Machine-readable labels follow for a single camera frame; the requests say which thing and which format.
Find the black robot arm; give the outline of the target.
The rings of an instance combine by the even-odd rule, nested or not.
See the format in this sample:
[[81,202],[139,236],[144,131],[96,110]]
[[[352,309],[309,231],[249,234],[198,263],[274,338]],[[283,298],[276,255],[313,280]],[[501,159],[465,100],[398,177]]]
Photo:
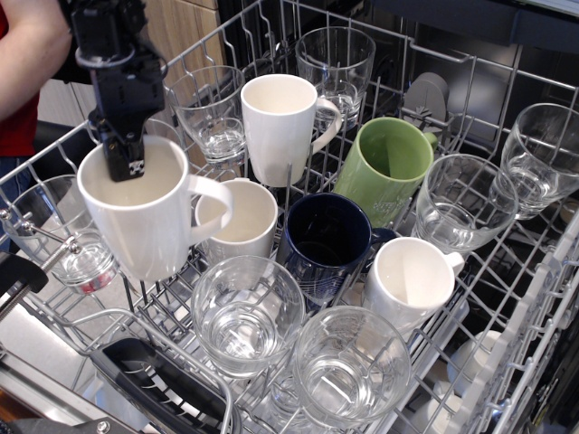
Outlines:
[[145,123],[165,108],[166,60],[144,36],[142,1],[61,1],[77,45],[75,60],[90,73],[96,107],[91,128],[114,182],[145,173]]

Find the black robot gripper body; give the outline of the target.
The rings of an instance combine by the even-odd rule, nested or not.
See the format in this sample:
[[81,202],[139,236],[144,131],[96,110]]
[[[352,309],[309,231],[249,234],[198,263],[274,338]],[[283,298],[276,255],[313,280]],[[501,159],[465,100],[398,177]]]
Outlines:
[[96,108],[109,126],[109,138],[139,141],[145,122],[165,106],[164,74],[157,56],[136,56],[90,72]]

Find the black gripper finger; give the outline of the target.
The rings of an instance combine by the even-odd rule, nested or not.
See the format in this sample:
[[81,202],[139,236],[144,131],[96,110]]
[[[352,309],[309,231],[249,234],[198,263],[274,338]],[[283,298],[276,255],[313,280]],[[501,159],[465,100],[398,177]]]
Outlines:
[[110,179],[124,182],[145,173],[145,148],[141,141],[121,142],[117,137],[104,142],[104,155]]
[[91,112],[88,116],[91,137],[95,144],[108,146],[109,126],[107,120],[99,112]]

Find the person forearm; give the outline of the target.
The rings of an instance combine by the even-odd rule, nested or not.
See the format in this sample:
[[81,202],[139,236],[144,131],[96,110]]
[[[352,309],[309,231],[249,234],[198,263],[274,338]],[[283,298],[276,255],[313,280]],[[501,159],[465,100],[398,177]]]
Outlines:
[[70,27],[57,1],[3,1],[8,24],[1,39],[1,119],[36,95],[64,64]]

